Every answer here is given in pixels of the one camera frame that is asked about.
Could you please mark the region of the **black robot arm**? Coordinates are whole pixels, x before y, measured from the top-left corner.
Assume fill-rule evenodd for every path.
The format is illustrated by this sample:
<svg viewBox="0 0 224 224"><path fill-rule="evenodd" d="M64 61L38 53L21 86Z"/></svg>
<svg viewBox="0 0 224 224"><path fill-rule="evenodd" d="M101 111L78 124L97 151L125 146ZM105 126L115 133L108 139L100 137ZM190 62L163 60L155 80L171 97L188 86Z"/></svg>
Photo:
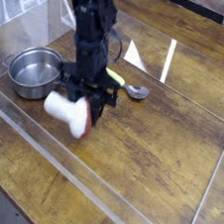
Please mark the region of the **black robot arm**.
<svg viewBox="0 0 224 224"><path fill-rule="evenodd" d="M71 0L75 17L74 43L76 61L62 63L61 71L66 80L67 98L75 102L88 99L90 120L94 126L106 104L116 105L119 84L107 73L109 36L122 40L113 30L117 23L117 8L113 0Z"/></svg>

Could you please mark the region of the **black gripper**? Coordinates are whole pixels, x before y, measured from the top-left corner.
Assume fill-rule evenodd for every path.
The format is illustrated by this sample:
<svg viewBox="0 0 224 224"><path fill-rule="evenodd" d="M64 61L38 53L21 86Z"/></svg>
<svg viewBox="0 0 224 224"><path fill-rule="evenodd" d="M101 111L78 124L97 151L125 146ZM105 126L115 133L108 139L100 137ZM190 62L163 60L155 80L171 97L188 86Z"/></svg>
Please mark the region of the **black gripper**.
<svg viewBox="0 0 224 224"><path fill-rule="evenodd" d="M106 104L115 106L119 87L106 72L108 49L105 46L76 45L76 61L61 64L61 71L68 74L65 80L67 99L76 102L86 96L91 104L93 126L103 114Z"/></svg>

